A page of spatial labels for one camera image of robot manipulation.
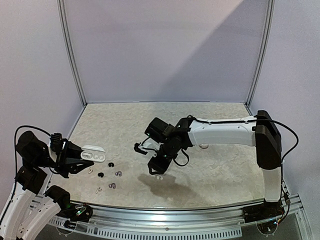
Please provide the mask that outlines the white oval charging case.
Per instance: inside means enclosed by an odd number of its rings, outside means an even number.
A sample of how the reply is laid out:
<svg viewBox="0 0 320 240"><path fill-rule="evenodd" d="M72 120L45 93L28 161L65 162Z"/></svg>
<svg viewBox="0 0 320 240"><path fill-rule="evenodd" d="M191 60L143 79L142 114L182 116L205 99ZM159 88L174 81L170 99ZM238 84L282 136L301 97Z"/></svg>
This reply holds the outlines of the white oval charging case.
<svg viewBox="0 0 320 240"><path fill-rule="evenodd" d="M93 161L97 163L103 163L106 160L106 151L100 147L95 145L84 145L82 148L81 158L86 161ZM99 161L94 159L95 154L105 155L104 161Z"/></svg>

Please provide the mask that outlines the round white pink case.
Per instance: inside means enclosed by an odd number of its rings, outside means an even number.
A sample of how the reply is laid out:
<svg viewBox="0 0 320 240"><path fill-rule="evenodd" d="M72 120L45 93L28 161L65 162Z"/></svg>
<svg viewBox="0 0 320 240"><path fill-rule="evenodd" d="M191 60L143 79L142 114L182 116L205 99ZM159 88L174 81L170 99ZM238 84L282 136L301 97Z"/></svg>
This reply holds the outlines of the round white pink case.
<svg viewBox="0 0 320 240"><path fill-rule="evenodd" d="M207 149L209 147L209 145L208 144L200 144L199 147L201 149Z"/></svg>

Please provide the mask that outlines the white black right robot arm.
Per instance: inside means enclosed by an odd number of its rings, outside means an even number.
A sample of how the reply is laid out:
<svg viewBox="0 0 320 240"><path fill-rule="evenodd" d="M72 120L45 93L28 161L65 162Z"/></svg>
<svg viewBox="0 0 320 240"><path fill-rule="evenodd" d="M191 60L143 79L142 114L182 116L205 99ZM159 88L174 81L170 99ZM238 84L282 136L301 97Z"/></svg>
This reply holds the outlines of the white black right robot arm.
<svg viewBox="0 0 320 240"><path fill-rule="evenodd" d="M282 139L270 115L258 111L257 115L236 119L181 118L171 125L154 118L145 134L159 144L147 166L151 175L163 175L179 152L203 144L233 144L254 147L256 161L262 170L264 203L258 213L269 218L278 210L282 191Z"/></svg>

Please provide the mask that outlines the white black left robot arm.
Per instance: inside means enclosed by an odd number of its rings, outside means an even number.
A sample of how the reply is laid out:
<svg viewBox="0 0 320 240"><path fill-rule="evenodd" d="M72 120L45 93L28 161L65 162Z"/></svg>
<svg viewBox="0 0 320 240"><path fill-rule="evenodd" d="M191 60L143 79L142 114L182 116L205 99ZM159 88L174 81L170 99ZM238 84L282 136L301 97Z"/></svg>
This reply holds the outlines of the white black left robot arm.
<svg viewBox="0 0 320 240"><path fill-rule="evenodd" d="M70 224L89 222L93 215L91 206L71 203L70 193L57 185L43 189L49 180L45 168L67 179L94 164L82 158L81 147L60 133L52 134L46 144L28 130L19 137L15 151L22 158L22 166L0 216L2 240L34 240L56 215Z"/></svg>

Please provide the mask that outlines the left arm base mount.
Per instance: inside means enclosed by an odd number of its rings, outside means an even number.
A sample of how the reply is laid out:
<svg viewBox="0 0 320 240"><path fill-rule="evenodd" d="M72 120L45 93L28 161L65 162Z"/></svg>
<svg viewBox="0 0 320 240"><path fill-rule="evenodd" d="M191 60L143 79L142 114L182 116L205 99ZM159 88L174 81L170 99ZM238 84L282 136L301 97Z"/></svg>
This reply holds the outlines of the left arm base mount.
<svg viewBox="0 0 320 240"><path fill-rule="evenodd" d="M93 215L93 208L86 204L72 204L70 208L61 210L57 216L65 218L70 222L88 223Z"/></svg>

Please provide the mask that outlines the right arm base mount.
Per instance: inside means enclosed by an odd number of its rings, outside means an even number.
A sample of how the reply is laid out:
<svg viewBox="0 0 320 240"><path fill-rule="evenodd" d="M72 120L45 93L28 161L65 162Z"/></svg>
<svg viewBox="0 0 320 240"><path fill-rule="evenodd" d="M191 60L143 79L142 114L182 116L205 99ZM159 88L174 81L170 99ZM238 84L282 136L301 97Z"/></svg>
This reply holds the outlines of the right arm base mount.
<svg viewBox="0 0 320 240"><path fill-rule="evenodd" d="M285 213L282 202L268 202L250 205L242 208L245 223L257 222L275 218Z"/></svg>

